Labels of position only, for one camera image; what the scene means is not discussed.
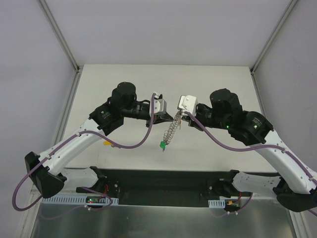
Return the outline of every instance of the shiny metal surface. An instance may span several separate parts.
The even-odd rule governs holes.
[[[72,205],[41,204],[45,217]],[[215,218],[222,209],[113,206],[78,208],[55,220],[36,219],[33,238],[291,238],[289,212],[267,200],[253,200],[240,214]]]

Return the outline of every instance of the metal spring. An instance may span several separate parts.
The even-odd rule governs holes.
[[[174,117],[174,120],[169,125],[168,129],[164,132],[163,141],[166,143],[166,145],[170,143],[170,141],[172,140],[175,134],[176,129],[180,125],[181,116],[182,116],[182,112],[178,111]]]

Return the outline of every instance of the white tabletop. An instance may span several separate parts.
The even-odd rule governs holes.
[[[136,86],[138,100],[150,99],[154,91],[163,94],[167,112],[174,117],[181,95],[193,95],[200,103],[211,106],[210,94],[227,88],[238,95],[244,110],[260,112],[248,67],[186,65],[98,65],[84,66],[65,135],[73,132],[98,106],[107,101],[118,83],[127,81]],[[126,150],[91,145],[68,167],[97,166],[107,169],[275,172],[258,153],[231,152],[211,141],[203,132],[183,122],[171,143],[162,152],[159,143],[169,122],[154,125],[148,140],[139,148]],[[226,145],[243,148],[227,131],[209,129]],[[124,125],[108,137],[119,144],[134,145],[147,132],[145,121],[124,119]]]

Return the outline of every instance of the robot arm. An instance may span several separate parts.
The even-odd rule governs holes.
[[[235,149],[218,142],[219,145],[239,152],[256,150],[280,175],[263,177],[237,171],[231,181],[234,188],[276,197],[284,207],[295,212],[316,207],[317,173],[286,147],[272,124],[260,113],[243,111],[237,95],[227,89],[211,93],[210,100],[212,108],[199,104],[196,97],[181,96],[178,109],[183,114],[182,119],[189,126],[204,129],[211,138],[213,136],[205,127],[227,130],[231,137],[249,148]]]
[[[72,134],[39,155],[33,152],[26,155],[25,163],[28,172],[38,163],[43,163],[30,175],[43,198],[52,197],[62,189],[93,187],[102,183],[103,176],[95,167],[83,170],[64,169],[64,167],[88,146],[102,138],[107,139],[107,135],[123,125],[124,117],[146,120],[147,127],[152,126],[151,116],[153,124],[173,120],[166,113],[166,101],[162,95],[153,94],[151,102],[148,100],[138,102],[135,91],[136,88],[132,83],[120,83],[107,102],[97,107]],[[121,147],[130,149],[137,146]]]

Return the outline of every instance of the green tag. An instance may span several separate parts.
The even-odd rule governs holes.
[[[166,147],[166,143],[164,141],[161,141],[160,144],[159,144],[160,148],[163,149],[163,152],[165,150],[165,147]]]

